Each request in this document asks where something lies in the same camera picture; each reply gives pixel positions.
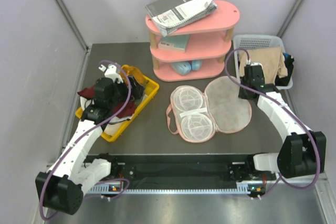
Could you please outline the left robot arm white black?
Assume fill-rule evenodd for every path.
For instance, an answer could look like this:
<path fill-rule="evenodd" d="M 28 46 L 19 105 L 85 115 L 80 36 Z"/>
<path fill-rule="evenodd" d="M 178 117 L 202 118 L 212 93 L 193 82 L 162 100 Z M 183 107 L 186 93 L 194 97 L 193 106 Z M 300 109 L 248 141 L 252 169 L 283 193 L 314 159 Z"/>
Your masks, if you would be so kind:
<path fill-rule="evenodd" d="M 100 78 L 93 86 L 93 96 L 85 108 L 75 134 L 57 161 L 36 179 L 39 209 L 50 208 L 69 215 L 75 214 L 86 193 L 102 178 L 114 180 L 119 168 L 107 157 L 95 159 L 83 168 L 92 145 L 110 121 L 119 115 L 136 95 L 142 95 L 144 86 L 133 76 L 118 81 Z"/>

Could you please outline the floral mesh laundry bag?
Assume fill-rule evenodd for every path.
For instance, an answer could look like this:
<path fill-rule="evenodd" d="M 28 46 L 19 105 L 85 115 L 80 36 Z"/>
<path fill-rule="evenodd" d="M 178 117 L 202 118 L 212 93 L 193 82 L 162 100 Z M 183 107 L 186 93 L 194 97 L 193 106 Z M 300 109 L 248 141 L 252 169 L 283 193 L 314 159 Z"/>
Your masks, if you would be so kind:
<path fill-rule="evenodd" d="M 217 132 L 237 133 L 252 116 L 250 103 L 238 93 L 239 86 L 227 76 L 211 81 L 203 92 L 194 86 L 178 86 L 166 109 L 167 126 L 173 113 L 176 131 L 171 133 L 190 143 L 204 143 Z"/>

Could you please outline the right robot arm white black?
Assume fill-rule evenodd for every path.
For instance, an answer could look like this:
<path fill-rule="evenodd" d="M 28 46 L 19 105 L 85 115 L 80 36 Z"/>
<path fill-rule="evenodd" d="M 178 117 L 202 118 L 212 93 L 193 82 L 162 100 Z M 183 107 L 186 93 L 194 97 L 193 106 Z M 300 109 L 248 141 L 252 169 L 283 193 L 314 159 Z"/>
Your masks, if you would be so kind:
<path fill-rule="evenodd" d="M 266 84 L 262 66 L 246 65 L 241 77 L 239 97 L 253 100 L 270 119 L 283 144 L 279 153 L 254 154 L 245 166 L 252 180 L 264 171 L 280 173 L 284 178 L 320 174 L 324 171 L 326 136 L 304 125 L 291 111 L 274 84 Z"/>

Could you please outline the maroon red bra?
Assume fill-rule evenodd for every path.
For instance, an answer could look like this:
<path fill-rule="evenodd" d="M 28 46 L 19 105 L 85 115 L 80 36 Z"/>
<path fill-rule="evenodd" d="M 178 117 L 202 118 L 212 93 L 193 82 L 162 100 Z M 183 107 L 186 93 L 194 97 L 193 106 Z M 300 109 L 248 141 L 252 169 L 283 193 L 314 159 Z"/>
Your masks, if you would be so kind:
<path fill-rule="evenodd" d="M 81 91 L 77 92 L 80 100 L 81 100 L 81 107 L 77 110 L 76 115 L 78 118 L 82 118 L 84 111 L 88 107 L 94 107 L 94 98 L 95 98 L 95 85 L 90 88 L 84 88 Z M 115 115 L 118 118 L 125 118 L 127 116 L 131 116 L 134 114 L 137 106 L 134 103 L 133 95 L 130 96 L 130 99 L 127 103 L 125 103 L 126 98 L 128 95 L 128 90 L 126 91 L 126 95 L 124 100 L 118 102 L 116 105 L 111 107 L 111 110 L 108 111 L 107 117 L 111 117 Z"/>

